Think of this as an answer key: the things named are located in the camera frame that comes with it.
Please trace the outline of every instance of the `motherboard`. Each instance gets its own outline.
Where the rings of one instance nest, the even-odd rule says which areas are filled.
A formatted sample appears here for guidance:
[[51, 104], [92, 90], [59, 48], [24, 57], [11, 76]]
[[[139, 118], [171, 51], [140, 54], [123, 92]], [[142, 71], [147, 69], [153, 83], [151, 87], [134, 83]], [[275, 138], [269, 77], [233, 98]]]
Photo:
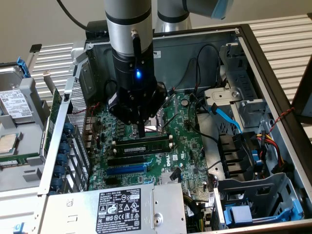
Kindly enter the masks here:
[[[198, 170], [207, 165], [201, 135], [190, 128], [189, 98], [178, 93], [168, 100], [160, 110], [166, 126], [158, 131], [151, 120], [145, 127], [146, 137], [140, 139], [135, 127], [121, 123], [105, 105], [97, 107], [86, 123], [92, 164], [89, 190], [171, 183], [174, 181], [170, 176], [177, 171], [179, 178], [175, 182], [181, 183], [184, 194], [207, 200], [208, 175]], [[122, 155], [118, 154], [120, 148], [124, 150]], [[128, 163], [137, 163], [144, 171], [131, 173], [134, 166]]]

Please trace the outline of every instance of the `white wall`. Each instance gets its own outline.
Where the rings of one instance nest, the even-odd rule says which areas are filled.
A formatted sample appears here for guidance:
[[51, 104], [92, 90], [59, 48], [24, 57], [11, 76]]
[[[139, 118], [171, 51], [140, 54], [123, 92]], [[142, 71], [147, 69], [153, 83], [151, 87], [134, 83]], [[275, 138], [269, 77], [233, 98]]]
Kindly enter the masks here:
[[[83, 24], [105, 19], [103, 0], [63, 0]], [[153, 24], [157, 3], [152, 0]], [[193, 27], [227, 22], [293, 16], [312, 12], [312, 0], [234, 0], [222, 20], [191, 15]], [[32, 44], [58, 44], [84, 39], [84, 31], [63, 13], [56, 0], [2, 0], [0, 5], [0, 62], [27, 59]]]

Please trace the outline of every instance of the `warning label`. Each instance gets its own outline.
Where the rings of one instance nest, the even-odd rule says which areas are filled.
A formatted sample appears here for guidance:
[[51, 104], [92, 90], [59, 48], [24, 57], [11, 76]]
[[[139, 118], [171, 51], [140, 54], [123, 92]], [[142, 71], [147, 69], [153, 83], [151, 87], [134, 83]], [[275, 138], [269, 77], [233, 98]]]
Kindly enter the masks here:
[[32, 116], [24, 95], [20, 90], [0, 92], [0, 99], [12, 118]]
[[141, 230], [141, 189], [100, 193], [97, 233]]

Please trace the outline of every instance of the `blue led light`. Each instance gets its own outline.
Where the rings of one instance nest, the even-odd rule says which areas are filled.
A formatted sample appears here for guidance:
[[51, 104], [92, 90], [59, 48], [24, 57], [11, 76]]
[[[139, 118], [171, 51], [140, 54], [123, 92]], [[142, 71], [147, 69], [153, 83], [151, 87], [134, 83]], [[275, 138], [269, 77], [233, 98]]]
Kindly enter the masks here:
[[142, 77], [142, 73], [139, 70], [137, 70], [136, 71], [136, 78], [141, 79], [141, 77]]

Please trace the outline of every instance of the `green circuit board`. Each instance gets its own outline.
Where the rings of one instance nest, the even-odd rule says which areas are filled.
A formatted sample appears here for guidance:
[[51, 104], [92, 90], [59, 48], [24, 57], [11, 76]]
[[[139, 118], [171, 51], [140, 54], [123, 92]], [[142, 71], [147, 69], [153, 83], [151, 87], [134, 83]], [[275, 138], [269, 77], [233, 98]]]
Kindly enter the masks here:
[[[207, 200], [208, 189], [203, 190], [203, 182], [207, 181], [207, 173], [199, 172], [196, 167], [206, 168], [206, 160], [200, 153], [203, 147], [201, 135], [192, 131], [185, 126], [185, 120], [188, 118], [188, 108], [181, 105], [182, 100], [189, 100], [188, 95], [176, 94], [174, 100], [168, 103], [164, 108], [166, 119], [170, 119], [175, 114], [175, 101], [177, 102], [178, 114], [166, 127], [166, 134], [173, 136], [171, 152], [159, 153], [144, 156], [145, 162], [151, 162], [146, 172], [130, 173], [120, 175], [106, 175], [107, 160], [115, 158], [112, 151], [113, 139], [129, 140], [133, 139], [133, 130], [131, 125], [124, 125], [123, 134], [120, 135], [118, 130], [119, 122], [112, 116], [105, 106], [98, 109], [94, 114], [100, 121], [97, 134], [105, 134], [105, 141], [100, 143], [100, 149], [97, 150], [95, 141], [91, 144], [89, 157], [91, 159], [92, 171], [89, 181], [89, 190], [107, 189], [112, 187], [131, 186], [138, 184], [161, 183], [161, 178], [169, 178], [169, 175], [175, 168], [182, 170], [181, 185], [185, 194], [191, 195], [194, 199]], [[149, 135], [158, 135], [159, 133], [149, 133]], [[116, 178], [119, 180], [117, 185], [107, 185], [107, 178]]]

